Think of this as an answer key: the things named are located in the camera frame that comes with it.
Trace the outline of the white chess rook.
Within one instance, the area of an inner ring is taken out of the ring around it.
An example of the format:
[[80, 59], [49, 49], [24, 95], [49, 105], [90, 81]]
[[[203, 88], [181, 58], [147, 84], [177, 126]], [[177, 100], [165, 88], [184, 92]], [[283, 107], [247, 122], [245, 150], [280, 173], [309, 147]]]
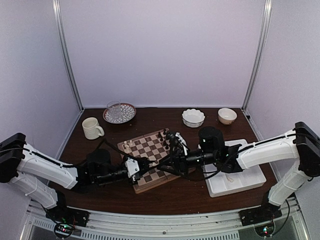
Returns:
[[124, 142], [123, 142], [123, 148], [124, 148], [124, 149], [127, 149], [127, 148], [128, 148], [127, 141], [124, 141]]

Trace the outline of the white chess knight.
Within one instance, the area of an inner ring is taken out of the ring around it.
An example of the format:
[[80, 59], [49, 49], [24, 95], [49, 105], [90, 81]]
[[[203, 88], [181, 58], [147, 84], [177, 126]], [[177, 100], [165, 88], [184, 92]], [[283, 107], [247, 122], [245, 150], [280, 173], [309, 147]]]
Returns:
[[130, 153], [131, 152], [131, 147], [129, 145], [125, 146], [125, 152]]

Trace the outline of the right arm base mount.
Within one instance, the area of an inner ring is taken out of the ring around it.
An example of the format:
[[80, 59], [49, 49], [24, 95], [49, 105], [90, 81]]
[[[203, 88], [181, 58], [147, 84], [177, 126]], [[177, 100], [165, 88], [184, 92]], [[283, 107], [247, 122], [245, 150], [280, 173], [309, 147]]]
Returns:
[[280, 206], [273, 205], [269, 202], [269, 192], [266, 192], [263, 196], [261, 206], [244, 209], [238, 212], [242, 226], [256, 225], [254, 227], [255, 233], [265, 238], [272, 238], [279, 233], [286, 225], [290, 213], [291, 207], [286, 199], [286, 205], [288, 212], [283, 224], [280, 227], [276, 227], [275, 219], [282, 216]]

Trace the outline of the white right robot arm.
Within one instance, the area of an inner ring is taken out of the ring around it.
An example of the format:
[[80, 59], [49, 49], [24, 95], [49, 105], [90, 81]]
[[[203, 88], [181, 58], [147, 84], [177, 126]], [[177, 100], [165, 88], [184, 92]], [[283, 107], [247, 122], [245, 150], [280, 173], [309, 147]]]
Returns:
[[259, 165], [279, 160], [295, 162], [284, 177], [270, 188], [256, 210], [259, 220], [268, 220], [285, 200], [305, 182], [320, 175], [320, 139], [304, 123], [274, 138], [247, 143], [245, 139], [225, 141], [223, 133], [206, 126], [199, 130], [197, 150], [187, 149], [178, 132], [167, 131], [169, 154], [158, 168], [189, 179], [189, 170], [202, 167], [211, 197], [220, 197], [262, 186]]

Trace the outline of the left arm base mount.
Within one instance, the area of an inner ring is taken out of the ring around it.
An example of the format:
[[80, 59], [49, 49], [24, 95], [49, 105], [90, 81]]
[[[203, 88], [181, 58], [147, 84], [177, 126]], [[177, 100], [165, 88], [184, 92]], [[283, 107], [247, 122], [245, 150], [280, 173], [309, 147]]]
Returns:
[[43, 209], [45, 216], [55, 223], [54, 234], [60, 239], [66, 239], [73, 234], [77, 226], [87, 226], [90, 213], [86, 210], [67, 207], [65, 195], [60, 191], [56, 193], [57, 206], [50, 209], [43, 207]]

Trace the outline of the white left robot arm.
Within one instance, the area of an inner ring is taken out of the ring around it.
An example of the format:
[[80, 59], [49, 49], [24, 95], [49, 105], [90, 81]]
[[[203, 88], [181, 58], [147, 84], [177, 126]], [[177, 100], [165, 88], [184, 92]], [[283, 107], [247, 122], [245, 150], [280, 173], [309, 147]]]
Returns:
[[26, 142], [23, 133], [16, 133], [0, 143], [0, 181], [15, 185], [26, 196], [52, 211], [61, 222], [72, 218], [63, 193], [56, 191], [38, 178], [54, 182], [65, 189], [86, 192], [92, 186], [129, 179], [136, 183], [149, 171], [153, 161], [147, 157], [124, 155], [123, 163], [111, 164], [110, 153], [97, 147], [78, 164], [59, 161], [36, 150]]

